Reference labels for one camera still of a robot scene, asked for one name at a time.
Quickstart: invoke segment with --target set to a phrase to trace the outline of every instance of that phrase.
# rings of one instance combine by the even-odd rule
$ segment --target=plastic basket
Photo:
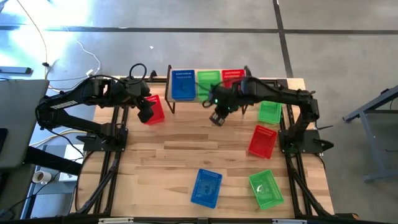
[[[193,188],[191,202],[215,208],[223,176],[212,171],[199,169]]]
[[[249,176],[251,187],[261,209],[282,204],[284,198],[271,170]]]
[[[220,71],[200,71],[198,72],[198,97],[201,101],[208,99],[211,85],[221,81]]]
[[[160,102],[159,95],[148,96],[145,97],[150,102],[155,102],[154,105],[151,106],[154,115],[147,121],[145,124],[155,124],[164,121],[164,112],[162,108],[162,103]]]
[[[192,101],[196,95],[195,71],[172,71],[172,98],[179,101]]]
[[[276,131],[257,125],[251,138],[249,153],[270,159],[274,150],[276,136]]]
[[[223,77],[224,87],[231,88],[232,83],[242,80],[244,78],[244,70],[223,70],[221,72]]]
[[[259,109],[259,121],[270,124],[280,122],[280,112],[282,111],[282,103],[263,101]]]

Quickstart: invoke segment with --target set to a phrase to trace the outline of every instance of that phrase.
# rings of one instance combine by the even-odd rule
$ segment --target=blue basket
[[[172,98],[180,101],[192,101],[196,96],[195,71],[172,71]]]
[[[215,208],[223,176],[212,171],[199,169],[193,188],[191,202]]]

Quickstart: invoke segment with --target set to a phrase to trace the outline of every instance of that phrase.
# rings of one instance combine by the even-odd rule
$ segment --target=concrete floor
[[[272,0],[21,2],[42,27],[277,28]],[[398,1],[394,0],[279,0],[279,5],[285,29],[398,29]],[[0,25],[4,24],[30,21],[10,0],[0,14]],[[50,79],[82,77],[98,66],[81,51],[72,35],[98,56],[102,73],[107,75],[127,75],[132,64],[142,62],[160,75],[166,73],[168,64],[180,68],[249,65],[257,77],[286,77],[278,34],[44,32],[48,61],[57,60]],[[44,49],[34,28],[0,30],[0,40],[2,65],[29,66],[35,70],[31,78],[43,77],[40,64]],[[398,84],[397,36],[289,34],[286,40],[294,77],[304,78],[307,89],[317,91],[318,125],[335,126],[321,132],[323,139],[335,143],[324,158],[335,212],[354,212],[364,220],[397,223],[398,178],[363,182],[362,176],[374,170],[369,144],[359,120],[346,124],[341,119]],[[52,84],[65,88],[76,82]],[[85,118],[93,115],[92,108],[71,113],[81,116],[83,112]],[[41,138],[43,133],[35,131],[32,141]],[[43,206],[35,205],[33,216],[57,215],[44,213]],[[64,207],[60,205],[58,213]]]

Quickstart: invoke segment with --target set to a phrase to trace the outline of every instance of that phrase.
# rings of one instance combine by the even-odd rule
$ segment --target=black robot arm
[[[153,111],[152,103],[145,97],[150,96],[150,89],[146,82],[139,79],[117,79],[106,75],[95,75],[83,80],[74,90],[60,92],[54,96],[46,96],[36,107],[37,122],[42,129],[53,129],[60,126],[86,131],[94,136],[84,136],[79,139],[87,141],[99,138],[101,142],[115,141],[120,136],[116,124],[98,124],[85,119],[69,115],[65,109],[80,104],[98,105],[104,107],[138,108],[141,122],[148,121]]]
[[[234,82],[232,88],[216,85],[211,88],[208,101],[204,107],[216,105],[210,120],[222,126],[230,113],[244,105],[253,105],[264,100],[288,105],[297,105],[300,115],[294,125],[287,131],[279,133],[281,147],[286,152],[319,153],[331,147],[333,143],[319,139],[317,130],[307,130],[311,122],[319,119],[318,101],[313,98],[314,91],[291,90],[283,86],[269,86],[258,78],[245,77],[240,82]]]

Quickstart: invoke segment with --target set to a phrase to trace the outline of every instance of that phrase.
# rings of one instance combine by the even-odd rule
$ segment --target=green basket
[[[274,103],[263,101],[260,104],[259,121],[270,124],[277,124],[280,122],[280,112],[282,111],[282,103]]]
[[[198,97],[201,101],[208,99],[211,84],[215,85],[221,82],[220,71],[202,71],[198,72]]]
[[[253,174],[249,176],[249,181],[260,209],[271,208],[284,202],[271,170]]]

